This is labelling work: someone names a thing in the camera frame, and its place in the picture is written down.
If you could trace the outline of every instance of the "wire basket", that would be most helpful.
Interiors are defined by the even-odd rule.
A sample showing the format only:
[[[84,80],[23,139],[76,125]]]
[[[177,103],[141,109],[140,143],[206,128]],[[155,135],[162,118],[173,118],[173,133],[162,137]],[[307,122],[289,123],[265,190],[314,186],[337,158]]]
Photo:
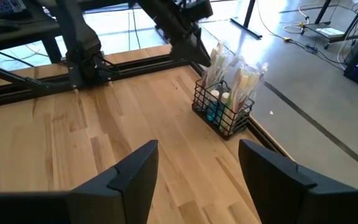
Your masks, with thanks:
[[[218,90],[219,98],[213,96],[210,93],[211,90]],[[198,80],[191,107],[216,133],[223,139],[229,140],[247,128],[249,113],[255,102],[248,98],[245,100],[244,106],[238,112],[234,112],[222,103],[221,97],[224,92],[230,92],[225,81],[205,88],[200,85],[200,80]]]

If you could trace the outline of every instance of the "floor stripe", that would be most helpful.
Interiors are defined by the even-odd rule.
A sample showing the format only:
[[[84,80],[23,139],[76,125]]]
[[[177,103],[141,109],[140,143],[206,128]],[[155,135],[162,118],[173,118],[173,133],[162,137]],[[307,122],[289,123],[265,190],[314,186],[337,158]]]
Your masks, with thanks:
[[[326,128],[324,128],[321,124],[319,124],[315,119],[309,116],[306,112],[304,112],[299,106],[297,106],[294,102],[288,99],[283,93],[281,93],[278,89],[276,89],[272,84],[265,82],[265,86],[275,93],[281,100],[283,100],[288,106],[290,106],[293,110],[295,110],[300,116],[302,116],[305,120],[307,120],[311,125],[313,125],[318,131],[320,131],[323,135],[325,135],[329,140],[331,140],[337,147],[342,149],[348,156],[358,162],[358,154],[354,152],[349,146],[335,137],[332,133],[330,133]]]

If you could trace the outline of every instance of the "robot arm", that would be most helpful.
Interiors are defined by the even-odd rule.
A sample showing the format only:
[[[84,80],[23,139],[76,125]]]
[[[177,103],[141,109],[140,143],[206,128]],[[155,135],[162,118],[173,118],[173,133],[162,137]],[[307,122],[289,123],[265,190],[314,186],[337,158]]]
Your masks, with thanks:
[[[207,67],[211,65],[209,54],[201,41],[201,29],[197,24],[199,19],[213,14],[209,0],[192,4],[182,2],[179,5],[173,0],[130,0],[130,7],[135,3],[168,35],[172,45],[170,55],[173,59],[186,59]],[[78,65],[81,73],[92,79],[95,75],[92,68],[97,66],[93,58],[101,55],[100,40],[95,31],[86,24],[77,0],[57,0],[56,4],[54,16],[62,30],[68,63]]]

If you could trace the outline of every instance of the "desk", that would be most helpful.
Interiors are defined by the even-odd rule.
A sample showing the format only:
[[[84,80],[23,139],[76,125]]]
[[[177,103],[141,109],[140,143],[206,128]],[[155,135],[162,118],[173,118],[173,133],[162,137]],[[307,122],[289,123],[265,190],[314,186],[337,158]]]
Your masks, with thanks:
[[[50,61],[59,62],[62,55],[55,40],[56,36],[61,35],[58,23],[46,15],[40,6],[31,1],[24,2],[33,16],[16,21],[22,24],[18,31],[0,34],[0,50],[41,40]]]
[[[166,45],[106,59],[120,63],[169,50]],[[30,77],[63,72],[61,65],[15,71]],[[72,189],[158,139],[149,224],[259,223],[237,158],[240,139],[258,140],[244,131],[223,141],[197,117],[191,102],[198,78],[191,67],[178,67],[0,106],[0,191]]]

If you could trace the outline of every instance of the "concrete floor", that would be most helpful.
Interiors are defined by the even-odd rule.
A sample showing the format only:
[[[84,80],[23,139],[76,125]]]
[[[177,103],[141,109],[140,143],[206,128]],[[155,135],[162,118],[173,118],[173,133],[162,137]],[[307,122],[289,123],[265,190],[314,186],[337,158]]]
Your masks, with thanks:
[[[300,36],[286,33],[282,29],[283,26],[292,22],[303,21],[297,8],[310,2],[312,1],[280,0],[272,3],[259,0],[262,19],[272,32],[291,37],[304,44],[316,43],[317,48],[324,54],[336,60],[336,54],[342,42],[332,44],[328,50],[324,50],[325,40],[318,38],[315,33],[308,31]],[[332,7],[327,10],[322,21],[329,20],[336,4],[338,1],[332,1]],[[339,1],[339,7],[336,8],[332,17],[333,27],[340,30],[346,29],[356,15],[347,9],[353,4],[350,0]],[[216,39],[219,39],[224,41],[231,50],[241,54],[249,63],[268,62],[267,81],[310,118],[338,138],[351,152],[338,146],[338,143],[333,142],[321,130],[315,128],[266,86],[260,86],[258,89],[257,103],[252,112],[254,118],[297,162],[358,188],[358,157],[354,159],[355,156],[352,154],[354,152],[358,155],[358,85],[344,78],[339,69],[327,62],[306,53],[293,44],[286,44],[282,39],[270,34],[261,23],[256,6],[250,28],[263,34],[262,40],[255,40],[227,20],[233,16],[242,17],[242,13],[246,12],[247,2],[216,2],[213,3],[213,7],[214,16],[202,24],[203,42],[207,49],[212,49],[216,45]],[[164,44],[154,31],[152,20],[141,10],[134,12],[140,47]],[[310,16],[311,21],[314,21],[318,12],[319,9],[312,9],[305,11],[305,14]],[[86,20],[99,34],[106,54],[139,48],[134,32],[132,11],[89,14],[86,15]],[[106,20],[120,20],[120,23],[105,26],[103,21]],[[57,37],[57,40],[64,53],[66,50],[61,37]],[[28,47],[45,54],[40,42],[28,45]],[[11,52],[21,58],[32,54],[24,46],[6,50],[8,54],[12,54]],[[48,58],[42,55],[34,55],[26,61],[34,65],[49,63]],[[24,65],[19,62],[0,60],[0,67],[13,70],[23,68]]]

